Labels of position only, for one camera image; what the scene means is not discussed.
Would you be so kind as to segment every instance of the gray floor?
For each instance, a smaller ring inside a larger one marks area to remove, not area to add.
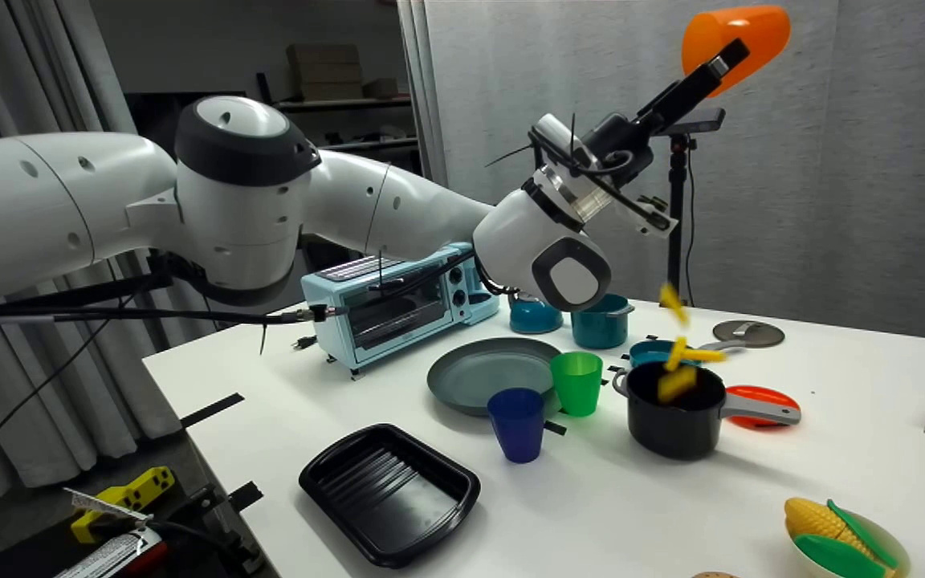
[[[185,495],[201,490],[212,481],[199,448],[185,435],[170,435],[147,442],[141,451],[118,462],[103,462],[71,487],[95,495],[98,487],[135,479],[147,465],[170,465]],[[8,490],[0,497],[0,551],[71,516],[73,511],[60,487]],[[252,540],[238,516],[225,516],[225,522]]]

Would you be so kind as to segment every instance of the white table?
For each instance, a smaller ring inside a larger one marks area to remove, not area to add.
[[[717,320],[745,319],[693,308],[689,343]],[[804,404],[804,424],[781,434],[722,424],[718,448],[699,462],[670,462],[634,442],[625,400],[605,390],[587,421],[545,434],[529,465],[504,462],[492,427],[458,418],[427,396],[427,367],[445,351],[504,336],[508,310],[401,353],[356,378],[324,364],[324,351],[292,351],[311,323],[231,328],[147,360],[176,414],[231,390],[244,400],[190,427],[217,481],[254,481],[262,501],[248,527],[279,576],[392,576],[372,569],[302,495],[299,472],[329,442],[397,424],[481,479],[481,497],[461,531],[401,576],[476,578],[739,578],[800,576],[785,536],[785,497],[836,497],[894,531],[925,576],[925,339],[773,320],[788,343],[717,367],[727,385],[773,385]],[[640,300],[631,336],[674,336],[665,308]],[[576,351],[572,330],[538,339]]]

